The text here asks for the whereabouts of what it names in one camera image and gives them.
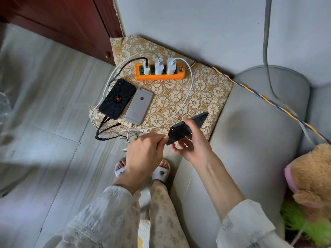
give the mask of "smartphone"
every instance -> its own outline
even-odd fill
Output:
[[[201,126],[204,124],[208,114],[209,114],[208,112],[203,112],[199,115],[191,117],[191,119],[195,122],[195,124],[199,128],[201,128]],[[167,142],[167,145],[170,145],[170,144],[182,139],[183,137],[188,136],[191,133],[192,133],[192,131],[191,131],[190,127],[188,127],[187,124],[184,123],[184,121],[181,121],[181,122],[173,125],[170,128],[169,133],[168,133],[169,140]]]
[[[152,92],[143,88],[137,88],[124,119],[135,125],[141,125],[152,98]]]
[[[118,119],[135,92],[136,87],[133,84],[122,78],[118,79],[100,105],[99,111],[112,119]]]

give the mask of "gray iphone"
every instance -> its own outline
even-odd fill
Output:
[[[124,119],[135,125],[141,125],[152,98],[152,92],[137,88]]]

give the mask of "white charging adapter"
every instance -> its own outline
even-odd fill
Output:
[[[173,75],[176,70],[176,60],[175,58],[168,58],[167,64],[167,75]]]
[[[145,61],[143,65],[144,65],[144,75],[149,75],[151,70],[149,67],[149,61]]]
[[[160,59],[156,58],[155,59],[155,75],[157,75],[157,76],[162,75],[163,69],[164,69],[163,59],[162,58],[160,58]]]

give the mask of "green fur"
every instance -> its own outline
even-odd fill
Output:
[[[306,222],[300,205],[294,200],[284,200],[281,215],[288,230],[300,230],[304,226],[302,236],[312,240],[318,246],[327,246],[331,241],[331,223],[327,219],[320,219],[315,223]]]

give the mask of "teddy bear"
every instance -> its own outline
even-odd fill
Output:
[[[293,160],[285,168],[285,178],[307,221],[331,218],[330,144],[317,145],[311,152]]]

